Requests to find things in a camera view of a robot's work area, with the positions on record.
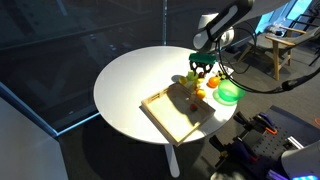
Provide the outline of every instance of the table leg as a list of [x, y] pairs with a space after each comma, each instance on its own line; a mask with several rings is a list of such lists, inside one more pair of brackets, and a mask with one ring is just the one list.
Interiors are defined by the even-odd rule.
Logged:
[[174, 177], [174, 178], [179, 177], [180, 170], [179, 170], [176, 154], [173, 149], [173, 145], [172, 144], [165, 144], [164, 148], [166, 150], [167, 159], [168, 159], [169, 168], [170, 168], [170, 172], [171, 172], [172, 177]]

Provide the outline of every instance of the glass wall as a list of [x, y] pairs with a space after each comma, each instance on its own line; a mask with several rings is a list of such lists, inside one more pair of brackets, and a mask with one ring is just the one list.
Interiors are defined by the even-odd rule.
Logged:
[[93, 86], [108, 63], [148, 46], [193, 49], [201, 15], [231, 2], [2, 0], [0, 81], [62, 132], [98, 113]]
[[300, 14], [303, 14], [309, 7], [312, 0], [297, 0], [292, 9], [290, 10], [287, 18], [295, 20]]

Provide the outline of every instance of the desk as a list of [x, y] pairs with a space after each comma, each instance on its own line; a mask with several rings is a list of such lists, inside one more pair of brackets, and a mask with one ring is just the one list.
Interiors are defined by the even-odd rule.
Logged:
[[[108, 64], [94, 85], [95, 104], [107, 123], [130, 138], [164, 145], [173, 177], [180, 174], [173, 146], [143, 113], [141, 100], [176, 82], [179, 76], [187, 75], [190, 53], [194, 51], [171, 46], [134, 50]], [[204, 101], [216, 112], [184, 142], [215, 132], [236, 109], [236, 105], [220, 105], [210, 94]]]

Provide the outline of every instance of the chair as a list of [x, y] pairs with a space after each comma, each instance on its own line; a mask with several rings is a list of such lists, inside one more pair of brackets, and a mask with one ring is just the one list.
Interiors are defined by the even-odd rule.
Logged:
[[[320, 27], [316, 27], [310, 31], [302, 31], [293, 28], [286, 28], [287, 37], [276, 37], [275, 35], [270, 34], [260, 34], [257, 36], [256, 41], [256, 49], [262, 53], [271, 52], [273, 53], [273, 63], [274, 63], [274, 78], [279, 80], [279, 71], [283, 67], [285, 63], [288, 62], [290, 66], [291, 60], [291, 49], [300, 45], [301, 43], [307, 42], [311, 39], [315, 39], [320, 34]], [[297, 37], [292, 37], [292, 33], [296, 32], [300, 35]], [[247, 49], [241, 54], [238, 62], [242, 61], [243, 58], [251, 51], [254, 47], [254, 41], [251, 40], [248, 43]]]

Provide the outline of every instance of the dark floor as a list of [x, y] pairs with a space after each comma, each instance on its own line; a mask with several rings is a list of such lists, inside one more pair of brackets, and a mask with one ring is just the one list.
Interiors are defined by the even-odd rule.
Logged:
[[[319, 67], [318, 62], [314, 66], [308, 66], [315, 57], [313, 48], [314, 45], [310, 44], [296, 48], [292, 65], [281, 70], [280, 81], [272, 78], [270, 69], [269, 72], [265, 71], [266, 67], [270, 67], [270, 62], [257, 61], [262, 57], [251, 57], [244, 63], [235, 65], [237, 70], [245, 69], [248, 64], [252, 67], [245, 74], [233, 75], [246, 85], [261, 90], [273, 89], [286, 79], [309, 74]], [[320, 77], [316, 76], [290, 92], [277, 95], [247, 93], [239, 101], [236, 112], [241, 111], [245, 116], [252, 117], [259, 112], [267, 112], [275, 105], [319, 130], [319, 125], [314, 121], [316, 117], [320, 117], [317, 100], [320, 99], [319, 80]], [[223, 144], [227, 144], [242, 131], [243, 127], [231, 119], [214, 134]], [[180, 165], [180, 177], [177, 179], [210, 179], [219, 161], [219, 152], [208, 142], [211, 136], [175, 148]], [[170, 175], [163, 146], [145, 144], [123, 136], [101, 117], [61, 135], [58, 139], [71, 180], [174, 179]], [[224, 166], [223, 170], [236, 168], [234, 164], [228, 167]]]

